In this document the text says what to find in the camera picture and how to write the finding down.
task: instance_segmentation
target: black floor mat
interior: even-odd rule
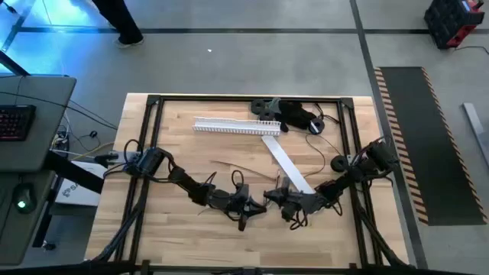
[[[404,179],[425,225],[485,225],[467,167],[421,67],[375,70]]]

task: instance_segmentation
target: person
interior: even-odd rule
[[[124,0],[93,0],[100,14],[119,32],[114,42],[119,48],[141,45],[144,37],[129,13]]]

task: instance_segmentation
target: hazard stripe tape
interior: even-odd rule
[[[429,91],[431,92],[432,97],[435,100],[436,108],[439,110],[440,117],[443,120],[443,124],[445,126],[446,133],[449,136],[450,142],[452,143],[452,147],[455,150],[455,154],[458,157],[458,161],[459,161],[462,169],[464,170],[465,179],[468,181],[468,187],[471,189],[472,196],[474,197],[475,202],[478,204],[478,208],[479,208],[479,211],[481,212],[482,219],[484,220],[484,223],[487,224],[488,223],[487,222],[487,216],[484,213],[484,207],[481,204],[481,199],[479,199],[479,196],[477,194],[477,191],[475,190],[474,183],[472,182],[472,179],[470,177],[470,173],[468,172],[468,169],[465,166],[464,160],[461,157],[460,150],[458,149],[458,146],[455,143],[455,139],[453,137],[452,131],[450,131],[449,124],[447,123],[447,121],[445,119],[445,115],[443,114],[442,107],[439,104],[438,96],[435,94],[435,90],[434,90],[433,85],[431,83],[431,79],[429,78],[428,73],[426,72],[426,70],[424,68],[421,68],[421,70],[423,71],[423,75],[425,76],[425,81],[426,81],[426,83],[427,83],[427,85],[429,87]]]
[[[404,171],[404,180],[410,190],[418,220],[427,225],[428,215],[426,213],[426,207],[424,205],[418,183],[416,182],[416,176],[413,171],[413,167],[411,166],[409,153],[407,152],[406,145],[404,144],[403,133],[397,122],[395,108],[392,104],[392,99],[390,98],[389,90],[385,83],[385,78],[381,69],[375,69],[375,78],[377,80],[379,90],[381,91],[382,103],[387,114],[387,120],[389,121],[393,142],[399,155],[400,165]]]

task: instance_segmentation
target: concrete floor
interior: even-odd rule
[[[112,45],[116,34],[74,33],[72,28],[84,32],[108,28],[89,0],[8,2],[19,11],[29,8],[30,2],[34,4],[22,24],[29,28],[15,35],[7,55],[30,73],[77,78],[72,100],[114,124],[120,119],[128,92],[372,95],[356,33],[145,34],[141,47],[119,50]],[[355,29],[346,0],[126,2],[139,26],[152,30]],[[364,29],[426,29],[423,14],[429,1],[356,2]],[[0,8],[0,45],[5,45],[11,26],[17,22],[17,17]],[[65,28],[36,32],[51,24]],[[489,20],[479,28],[489,28]],[[479,49],[442,52],[427,34],[367,34],[366,39],[374,66],[426,68],[481,201],[489,209],[489,169],[460,108],[463,102],[473,102],[482,123],[489,127],[489,56]],[[464,45],[489,48],[489,34],[473,34]],[[102,143],[114,140],[114,131],[76,113],[69,115],[76,134],[97,130]],[[78,144],[73,149],[83,152]],[[55,241],[58,249],[37,260],[43,252],[31,249],[22,266],[79,262],[91,222],[91,218],[57,219],[48,239]],[[429,268],[487,273],[489,226],[418,228]]]

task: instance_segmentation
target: desk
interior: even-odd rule
[[[366,145],[380,135],[374,106],[369,97],[353,99],[361,144]],[[128,94],[115,139],[115,150],[123,150],[124,144],[131,138],[138,139],[146,100],[147,94]],[[335,106],[321,106],[325,114],[338,117]],[[304,108],[317,113],[312,104],[304,104]],[[147,131],[147,143],[151,139],[154,113]],[[192,125],[195,116],[256,119],[249,111],[249,102],[165,101],[157,146],[171,152],[176,163],[195,180],[203,182],[210,173],[218,171],[213,184],[217,188],[234,191],[230,176],[237,168],[210,160],[234,163],[269,177],[277,175],[280,167],[260,136],[194,132]],[[325,123],[322,136],[341,150],[338,126],[327,120]],[[298,132],[282,133],[278,138],[303,174],[322,166],[321,156],[308,146],[304,138],[305,135]],[[309,140],[326,158],[325,169],[307,177],[309,184],[316,186],[338,177],[329,167],[329,161],[338,154],[335,149],[317,137],[310,136]],[[245,170],[242,172],[256,201],[261,202],[264,190],[274,188],[274,182]],[[157,177],[166,175],[166,165],[161,165]],[[129,177],[124,174],[111,175],[105,181],[86,258],[98,255],[119,228],[128,182]],[[386,180],[374,181],[371,196],[379,231],[397,255],[408,262],[390,183]],[[289,230],[290,224],[280,217],[280,210],[272,204],[267,213],[248,220],[246,229],[240,232],[237,223],[221,212],[203,212],[205,208],[192,203],[178,186],[151,183],[137,262],[150,260],[152,265],[185,267],[346,268],[350,263],[358,263],[359,256],[348,191],[340,202],[344,212],[342,217],[332,209],[325,209],[310,215],[309,226],[296,231]],[[128,258],[131,236],[132,231],[128,233],[123,259]],[[373,258],[371,253],[368,256],[369,260]]]
[[[0,105],[35,105],[35,118],[26,141],[0,142],[0,183],[5,189],[5,199],[0,201],[0,250],[8,251],[0,257],[0,264],[19,264],[30,244],[32,233],[43,212],[44,202],[53,183],[54,172],[58,176],[76,182],[91,184],[100,190],[102,181],[80,169],[59,155],[49,151],[51,142],[75,87],[76,80],[64,76],[13,76],[0,78]],[[23,95],[55,102],[42,102],[24,98]],[[18,184],[21,173],[25,183],[33,183],[37,208],[29,214],[20,214],[11,204],[12,190]],[[47,230],[49,222],[41,222],[40,231]]]

